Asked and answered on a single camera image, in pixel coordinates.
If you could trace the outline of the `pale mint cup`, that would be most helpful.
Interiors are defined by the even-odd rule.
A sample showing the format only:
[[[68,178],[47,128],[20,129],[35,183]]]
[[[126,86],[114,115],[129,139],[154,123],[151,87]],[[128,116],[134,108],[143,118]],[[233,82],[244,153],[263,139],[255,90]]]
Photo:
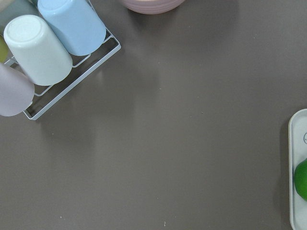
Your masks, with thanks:
[[[39,16],[22,15],[4,29],[4,40],[31,82],[49,86],[71,72],[72,58],[49,25]]]

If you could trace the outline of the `yellow-green cup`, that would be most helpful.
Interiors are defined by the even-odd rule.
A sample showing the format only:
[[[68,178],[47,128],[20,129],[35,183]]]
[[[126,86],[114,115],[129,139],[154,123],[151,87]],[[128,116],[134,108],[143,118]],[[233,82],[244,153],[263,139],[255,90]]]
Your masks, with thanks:
[[[8,46],[4,41],[4,38],[1,36],[0,37],[0,61],[4,62],[8,56]]]

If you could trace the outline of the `lilac cup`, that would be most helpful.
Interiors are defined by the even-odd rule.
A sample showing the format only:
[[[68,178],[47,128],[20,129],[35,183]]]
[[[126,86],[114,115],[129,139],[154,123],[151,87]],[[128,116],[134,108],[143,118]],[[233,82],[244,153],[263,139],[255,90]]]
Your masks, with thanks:
[[[14,116],[27,109],[33,100],[35,87],[21,72],[0,64],[0,115]]]

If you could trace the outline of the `cream rectangular tray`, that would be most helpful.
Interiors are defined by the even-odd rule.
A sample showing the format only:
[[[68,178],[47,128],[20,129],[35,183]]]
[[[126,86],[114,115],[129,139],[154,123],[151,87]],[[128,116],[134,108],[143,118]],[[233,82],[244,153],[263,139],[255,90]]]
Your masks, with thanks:
[[[296,112],[288,125],[290,224],[307,228],[307,110]]]

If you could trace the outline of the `light blue cup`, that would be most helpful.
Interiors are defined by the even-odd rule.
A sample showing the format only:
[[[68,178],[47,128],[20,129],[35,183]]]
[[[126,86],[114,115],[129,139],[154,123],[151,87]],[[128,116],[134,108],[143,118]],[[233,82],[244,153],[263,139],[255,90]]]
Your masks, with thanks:
[[[106,27],[85,0],[39,0],[38,10],[70,54],[85,56],[104,42]]]

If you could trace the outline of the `green lime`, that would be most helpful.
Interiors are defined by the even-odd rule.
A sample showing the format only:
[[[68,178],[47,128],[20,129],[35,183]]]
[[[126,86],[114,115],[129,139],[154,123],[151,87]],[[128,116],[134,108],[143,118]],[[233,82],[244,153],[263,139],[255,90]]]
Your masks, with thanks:
[[[296,192],[303,200],[307,200],[307,160],[300,162],[295,168],[294,183]]]

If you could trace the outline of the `pink ribbed bowl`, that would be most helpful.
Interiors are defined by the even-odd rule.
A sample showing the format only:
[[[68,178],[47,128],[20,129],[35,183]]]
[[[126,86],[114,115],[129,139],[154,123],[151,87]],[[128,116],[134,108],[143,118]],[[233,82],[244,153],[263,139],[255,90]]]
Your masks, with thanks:
[[[129,10],[142,14],[160,14],[173,10],[185,0],[120,0]]]

